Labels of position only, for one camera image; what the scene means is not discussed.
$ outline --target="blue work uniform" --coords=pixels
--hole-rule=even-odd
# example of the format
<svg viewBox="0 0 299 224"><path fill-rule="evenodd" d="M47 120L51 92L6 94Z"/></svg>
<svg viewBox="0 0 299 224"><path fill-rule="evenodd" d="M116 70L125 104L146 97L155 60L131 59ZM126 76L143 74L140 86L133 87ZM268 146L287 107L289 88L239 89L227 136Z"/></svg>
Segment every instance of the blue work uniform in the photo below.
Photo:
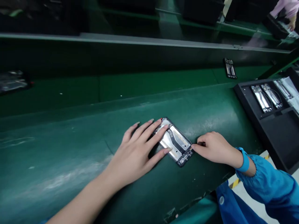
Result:
<svg viewBox="0 0 299 224"><path fill-rule="evenodd" d="M267 214L279 223L299 223L299 186L284 171L276 170L264 158L248 155L256 166L253 177L236 171L247 193L265 204ZM218 204L224 224L266 224L225 182L217 190Z"/></svg>

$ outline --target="yellow black warning tape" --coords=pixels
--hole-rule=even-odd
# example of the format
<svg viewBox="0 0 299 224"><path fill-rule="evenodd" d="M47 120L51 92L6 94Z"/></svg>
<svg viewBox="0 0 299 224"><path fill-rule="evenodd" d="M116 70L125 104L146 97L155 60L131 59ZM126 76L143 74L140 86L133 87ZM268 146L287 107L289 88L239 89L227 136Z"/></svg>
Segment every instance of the yellow black warning tape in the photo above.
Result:
<svg viewBox="0 0 299 224"><path fill-rule="evenodd" d="M264 157L264 159L266 159L266 160L268 160L269 158L270 158L269 154ZM239 178L237 178L232 184L230 184L230 189L235 188L240 182L241 182L241 180Z"/></svg>

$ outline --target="worker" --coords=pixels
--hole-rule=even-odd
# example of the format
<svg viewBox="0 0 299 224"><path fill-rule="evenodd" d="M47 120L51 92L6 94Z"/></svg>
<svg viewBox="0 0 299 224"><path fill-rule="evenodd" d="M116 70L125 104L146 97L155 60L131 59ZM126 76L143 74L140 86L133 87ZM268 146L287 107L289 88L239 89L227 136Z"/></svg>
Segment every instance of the worker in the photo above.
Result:
<svg viewBox="0 0 299 224"><path fill-rule="evenodd" d="M117 191L149 172L171 150L162 149L149 159L149 152L162 138L168 125L149 139L161 124L161 119L154 123L153 119L149 120L137 128L138 123L125 132L122 143L107 168L47 224L92 223ZM204 134L197 141L206 143L205 147L192 145L199 155L212 162L236 168L237 176L244 183L248 194L265 204L270 217L280 223L299 223L299 187L292 176L275 170L260 156L247 155L243 149L232 147L219 133ZM216 193L224 224L266 223L227 184L218 187Z"/></svg>
<svg viewBox="0 0 299 224"><path fill-rule="evenodd" d="M270 14L276 18L283 8L286 10L286 18L290 20L289 29L293 31L296 27L299 0L279 0Z"/></svg>

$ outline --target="blue sleeve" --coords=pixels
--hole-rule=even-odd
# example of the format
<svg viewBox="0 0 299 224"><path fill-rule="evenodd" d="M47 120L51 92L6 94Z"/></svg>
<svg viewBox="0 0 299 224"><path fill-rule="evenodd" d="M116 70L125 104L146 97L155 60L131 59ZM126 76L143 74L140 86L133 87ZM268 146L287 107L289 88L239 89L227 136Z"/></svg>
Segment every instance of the blue sleeve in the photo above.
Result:
<svg viewBox="0 0 299 224"><path fill-rule="evenodd" d="M247 193L265 204L267 214L280 223L299 223L299 187L296 180L284 171L276 170L264 158L248 155L256 166L253 177L236 171Z"/></svg>

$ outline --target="blue elastic cuff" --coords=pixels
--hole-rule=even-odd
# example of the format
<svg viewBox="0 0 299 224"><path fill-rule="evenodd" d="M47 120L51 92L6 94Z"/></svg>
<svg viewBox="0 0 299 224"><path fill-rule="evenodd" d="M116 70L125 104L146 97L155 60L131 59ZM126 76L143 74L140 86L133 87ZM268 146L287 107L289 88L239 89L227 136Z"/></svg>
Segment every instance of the blue elastic cuff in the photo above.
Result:
<svg viewBox="0 0 299 224"><path fill-rule="evenodd" d="M243 148L236 147L236 149L238 149L239 151L241 151L242 154L243 154L243 165L239 169L236 169L236 170L244 173L244 172L246 172L249 169L249 158L248 158L247 153L244 151Z"/></svg>

